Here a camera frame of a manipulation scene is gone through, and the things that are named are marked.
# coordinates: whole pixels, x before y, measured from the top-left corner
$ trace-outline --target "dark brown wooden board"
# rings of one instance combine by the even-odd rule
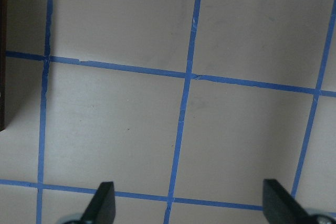
[[[0,0],[0,131],[5,128],[5,69],[7,0]]]

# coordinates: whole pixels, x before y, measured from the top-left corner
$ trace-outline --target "floor tile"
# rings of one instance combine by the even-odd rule
[[[80,218],[92,197],[91,194],[44,190],[43,224],[62,224]],[[115,203],[113,224],[163,222],[165,202],[116,197]]]
[[[297,199],[303,206],[336,212],[336,99],[320,97],[301,173]]]
[[[0,223],[36,223],[37,189],[0,185]]]
[[[336,91],[336,33],[334,32],[331,40],[327,67],[325,68],[323,90]]]
[[[267,224],[263,213],[254,210],[241,210],[223,207],[173,204],[170,224]]]
[[[45,181],[166,195],[183,79],[55,63]]]
[[[0,178],[36,182],[43,63],[6,60],[6,129],[0,132]]]
[[[202,0],[193,72],[314,87],[333,0]]]
[[[52,55],[185,71],[194,0],[55,0]]]
[[[312,96],[193,81],[175,196],[261,205],[264,178],[291,189]]]
[[[7,50],[43,55],[47,0],[8,0]]]

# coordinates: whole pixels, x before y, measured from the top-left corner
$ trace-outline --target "vertical blue tape line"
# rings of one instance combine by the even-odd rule
[[[301,149],[299,162],[298,162],[298,166],[297,166],[297,170],[296,170],[295,178],[294,178],[294,182],[293,182],[293,187],[292,187],[292,192],[291,192],[291,195],[293,197],[296,196],[296,193],[298,191],[301,172],[302,172],[303,164],[305,162],[304,158],[306,157],[307,148],[308,148],[308,144],[309,144],[309,137],[310,137],[310,133],[311,133],[313,123],[314,123],[314,117],[315,117],[316,108],[317,108],[318,101],[319,101],[319,96],[320,96],[320,93],[321,93],[324,73],[326,71],[328,55],[329,55],[332,35],[333,35],[333,31],[334,31],[334,26],[335,26],[335,18],[336,18],[336,0],[334,0],[333,6],[332,6],[327,37],[325,39],[324,50],[323,50],[323,55],[322,55],[322,60],[321,60],[321,66],[320,66],[320,70],[319,70],[318,79],[317,79],[317,82],[316,82],[316,91],[317,92],[315,92],[314,97],[313,97],[313,102],[311,104],[311,109],[310,109],[310,113],[309,113],[307,128],[306,128],[306,132],[304,134],[302,149]]]
[[[184,117],[185,117],[185,111],[187,107],[190,81],[191,81],[191,75],[192,75],[192,69],[193,69],[195,39],[196,39],[196,33],[197,33],[197,25],[198,25],[200,7],[201,7],[201,0],[195,0],[193,19],[192,19],[192,25],[191,25],[191,31],[190,31],[189,46],[188,46],[186,75],[185,75],[183,94],[182,94],[182,99],[181,99],[180,116],[178,117],[179,121],[177,125],[174,158],[173,158],[172,172],[171,172],[169,190],[168,190],[167,208],[166,208],[166,211],[164,214],[164,220],[163,220],[164,224],[169,223],[172,203],[174,201],[176,174],[177,174],[177,167],[179,165],[179,159],[180,159],[180,151],[181,151],[182,135],[183,135],[183,127],[184,127]]]
[[[36,224],[42,222],[42,194],[43,194],[43,176],[44,176],[44,150],[46,135],[46,108],[47,108],[47,90],[48,74],[50,65],[50,35],[51,35],[51,16],[53,11],[53,0],[47,0],[45,47],[44,47],[44,65],[42,73],[41,105],[40,105],[40,132],[38,145],[38,168],[37,168],[37,204],[36,204]]]

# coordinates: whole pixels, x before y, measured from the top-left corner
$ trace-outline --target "gray floor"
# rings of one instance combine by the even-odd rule
[[[266,223],[264,178],[336,216],[333,2],[8,0],[0,223],[105,180],[115,224]]]

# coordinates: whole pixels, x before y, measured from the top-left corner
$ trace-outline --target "blue grid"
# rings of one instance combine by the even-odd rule
[[[328,59],[328,54],[330,50],[334,25],[335,25],[336,0],[334,0],[333,7],[332,7],[332,12],[331,12],[331,17],[329,21],[327,37],[325,40],[319,75],[318,75],[316,87],[314,89],[275,84],[275,83],[268,83],[268,82],[235,79],[235,78],[228,78],[228,77],[198,75],[198,74],[192,73],[193,55],[194,55],[194,47],[195,47],[195,39],[196,39],[196,33],[197,33],[200,6],[201,6],[201,0],[195,0],[189,47],[188,47],[186,72],[143,68],[143,67],[137,67],[137,66],[118,65],[118,64],[99,62],[99,61],[79,61],[78,59],[51,56],[50,55],[50,28],[51,28],[51,17],[52,17],[52,11],[53,11],[53,0],[47,0],[47,17],[46,17],[44,55],[43,56],[32,55],[32,54],[25,54],[22,52],[14,52],[14,51],[6,52],[7,57],[37,60],[37,61],[43,61],[44,63],[42,85],[41,85],[40,134],[39,134],[37,183],[0,179],[0,184],[2,185],[22,186],[22,187],[30,187],[30,188],[38,189],[37,210],[36,210],[36,223],[37,224],[41,224],[42,206],[43,206],[42,197],[43,197],[44,189],[71,191],[71,192],[85,193],[85,194],[94,194],[96,192],[95,189],[90,189],[90,188],[44,184],[44,148],[45,148],[45,130],[46,130],[46,107],[47,107],[46,93],[47,93],[47,88],[48,88],[48,73],[49,73],[50,62],[58,62],[58,63],[65,63],[65,64],[71,64],[71,65],[80,65],[80,66],[104,68],[104,69],[136,72],[136,73],[154,74],[154,75],[159,75],[159,76],[167,76],[167,77],[184,79],[184,89],[183,89],[183,95],[182,95],[182,100],[181,100],[180,116],[179,116],[179,119],[178,119],[179,121],[177,125],[176,144],[175,144],[175,151],[174,151],[174,158],[173,158],[173,164],[172,164],[172,172],[171,172],[168,195],[158,196],[158,195],[147,195],[147,194],[135,194],[135,193],[122,192],[122,191],[115,192],[115,195],[117,197],[137,198],[137,199],[156,200],[156,201],[166,202],[167,208],[166,208],[165,216],[164,216],[164,224],[169,223],[169,218],[170,218],[170,213],[171,213],[173,203],[184,203],[184,204],[193,204],[193,205],[202,205],[202,206],[215,206],[215,207],[262,211],[262,206],[256,206],[256,205],[174,197],[176,174],[177,174],[177,168],[179,165],[180,150],[181,150],[181,144],[182,144],[184,117],[185,117],[185,112],[187,109],[188,93],[189,93],[191,80],[205,80],[205,81],[212,81],[212,82],[219,82],[219,83],[237,84],[240,86],[250,86],[250,87],[257,87],[257,88],[312,94],[313,100],[312,100],[312,105],[310,109],[309,119],[307,123],[306,132],[304,135],[301,153],[300,153],[300,157],[298,160],[298,166],[297,166],[297,170],[295,174],[295,179],[294,179],[292,191],[291,191],[291,194],[294,197],[296,196],[299,182],[300,182],[301,171],[302,171],[303,164],[305,161],[304,158],[306,156],[306,152],[307,152],[307,148],[309,144],[309,137],[310,137],[312,125],[314,122],[314,116],[315,116],[316,109],[318,106],[319,96],[336,97],[336,92],[334,91],[321,90],[322,82],[324,78],[324,72],[325,72],[326,65],[327,65],[327,59]],[[336,217],[336,212],[331,212],[330,214]]]

